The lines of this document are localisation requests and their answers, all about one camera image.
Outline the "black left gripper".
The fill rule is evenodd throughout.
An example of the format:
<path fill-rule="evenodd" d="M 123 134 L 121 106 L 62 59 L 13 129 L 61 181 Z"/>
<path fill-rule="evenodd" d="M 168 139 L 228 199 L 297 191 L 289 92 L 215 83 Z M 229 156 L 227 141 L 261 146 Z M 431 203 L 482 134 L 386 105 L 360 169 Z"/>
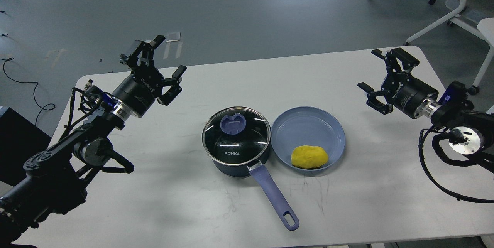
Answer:
<path fill-rule="evenodd" d="M 120 63 L 131 69 L 127 76 L 112 92 L 112 95 L 130 107 L 132 114 L 141 118 L 157 99 L 168 106 L 182 92 L 180 82 L 187 67 L 180 65 L 170 78 L 164 76 L 154 66 L 154 51 L 164 41 L 158 35 L 153 40 L 135 40 L 127 53 L 120 55 Z"/>

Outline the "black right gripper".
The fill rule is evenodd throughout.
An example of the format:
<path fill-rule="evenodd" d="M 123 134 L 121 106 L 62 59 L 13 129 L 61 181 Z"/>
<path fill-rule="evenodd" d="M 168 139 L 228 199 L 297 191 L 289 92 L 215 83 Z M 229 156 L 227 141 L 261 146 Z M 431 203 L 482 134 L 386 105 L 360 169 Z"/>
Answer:
<path fill-rule="evenodd" d="M 360 82 L 357 86 L 367 94 L 367 106 L 386 115 L 393 111 L 393 106 L 412 119 L 422 116 L 422 103 L 427 98 L 436 100 L 439 92 L 432 86 L 413 77 L 411 70 L 419 65 L 419 60 L 402 48 L 392 48 L 384 53 L 373 49 L 372 54 L 385 61 L 388 76 L 388 90 L 375 91 L 368 84 Z M 377 98 L 387 96 L 384 104 Z"/>

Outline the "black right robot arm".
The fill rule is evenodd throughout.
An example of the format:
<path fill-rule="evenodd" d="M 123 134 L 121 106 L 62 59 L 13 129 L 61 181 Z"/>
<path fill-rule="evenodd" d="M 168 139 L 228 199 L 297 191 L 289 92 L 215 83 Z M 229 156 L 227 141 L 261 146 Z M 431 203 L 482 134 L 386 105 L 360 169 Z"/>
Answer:
<path fill-rule="evenodd" d="M 493 155 L 485 152 L 493 145 L 493 114 L 475 111 L 467 89 L 458 81 L 450 83 L 439 97 L 438 90 L 411 74 L 419 60 L 402 48 L 387 52 L 374 49 L 372 54 L 384 60 L 387 74 L 380 90 L 358 83 L 367 95 L 367 106 L 384 115 L 397 108 L 412 119 L 429 118 L 431 127 L 421 130 L 418 139 L 418 155 L 427 177 L 458 201 L 493 203 L 492 199 L 465 196 L 441 186 L 427 168 L 423 151 L 427 136 L 434 133 L 431 146 L 444 163 L 454 167 L 478 165 L 493 172 Z"/>

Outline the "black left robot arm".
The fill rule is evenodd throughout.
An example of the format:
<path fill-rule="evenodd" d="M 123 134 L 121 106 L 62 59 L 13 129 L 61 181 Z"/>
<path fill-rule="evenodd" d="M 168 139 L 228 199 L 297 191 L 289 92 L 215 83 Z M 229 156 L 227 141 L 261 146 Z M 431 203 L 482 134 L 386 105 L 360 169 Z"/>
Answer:
<path fill-rule="evenodd" d="M 59 141 L 23 164 L 26 178 L 1 197 L 1 245 L 10 245 L 51 213 L 67 214 L 83 204 L 86 187 L 99 173 L 130 174 L 134 165 L 116 152 L 108 136 L 130 116 L 141 118 L 157 101 L 169 105 L 182 91 L 187 67 L 165 78 L 154 65 L 154 51 L 165 41 L 135 40 L 120 55 L 130 74 L 112 93 L 86 84 L 72 88 L 69 118 Z"/>

